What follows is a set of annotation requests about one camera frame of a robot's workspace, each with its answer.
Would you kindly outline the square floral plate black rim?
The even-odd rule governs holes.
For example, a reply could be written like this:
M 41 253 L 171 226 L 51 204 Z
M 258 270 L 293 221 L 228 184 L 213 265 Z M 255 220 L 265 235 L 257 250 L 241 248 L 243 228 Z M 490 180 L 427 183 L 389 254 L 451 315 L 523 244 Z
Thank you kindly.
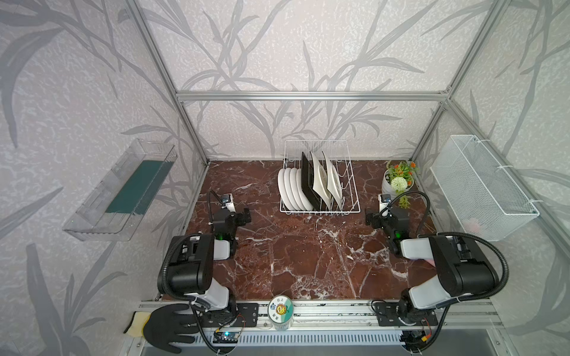
M 312 210 L 318 212 L 321 208 L 322 199 L 313 190 L 314 167 L 305 153 L 301 154 L 301 189 L 309 200 Z

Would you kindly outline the square white plate black rim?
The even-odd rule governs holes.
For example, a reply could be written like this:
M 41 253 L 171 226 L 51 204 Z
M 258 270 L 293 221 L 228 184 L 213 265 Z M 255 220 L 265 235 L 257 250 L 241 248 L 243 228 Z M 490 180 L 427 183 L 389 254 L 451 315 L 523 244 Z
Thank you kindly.
M 326 209 L 330 211 L 332 209 L 332 195 L 325 187 L 327 183 L 327 173 L 315 152 L 311 152 L 311 157 L 313 159 L 313 191 L 319 195 Z

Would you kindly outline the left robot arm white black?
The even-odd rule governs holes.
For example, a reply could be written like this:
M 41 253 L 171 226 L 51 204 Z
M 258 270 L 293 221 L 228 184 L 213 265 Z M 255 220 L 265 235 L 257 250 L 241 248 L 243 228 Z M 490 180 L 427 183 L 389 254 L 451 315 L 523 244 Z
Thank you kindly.
M 258 307 L 238 303 L 231 289 L 213 277 L 214 262 L 230 260 L 238 249 L 237 229 L 252 222 L 248 208 L 242 212 L 221 209 L 213 214 L 212 231 L 174 237 L 157 279 L 162 295 L 187 301 L 203 327 L 257 325 Z

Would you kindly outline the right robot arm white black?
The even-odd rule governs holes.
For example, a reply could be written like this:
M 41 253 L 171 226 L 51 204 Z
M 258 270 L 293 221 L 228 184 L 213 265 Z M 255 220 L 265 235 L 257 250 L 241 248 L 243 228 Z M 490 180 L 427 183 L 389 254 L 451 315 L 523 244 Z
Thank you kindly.
M 389 318 L 397 317 L 406 326 L 430 320 L 436 309 L 496 295 L 510 277 L 505 256 L 478 236 L 456 231 L 423 234 L 427 219 L 423 215 L 417 237 L 411 237 L 409 214 L 396 203 L 414 193 L 408 191 L 396 197 L 380 194 L 379 210 L 365 212 L 365 224 L 387 235 L 388 248 L 394 256 L 425 260 L 436 269 L 435 277 L 405 289 L 393 311 L 386 314 Z

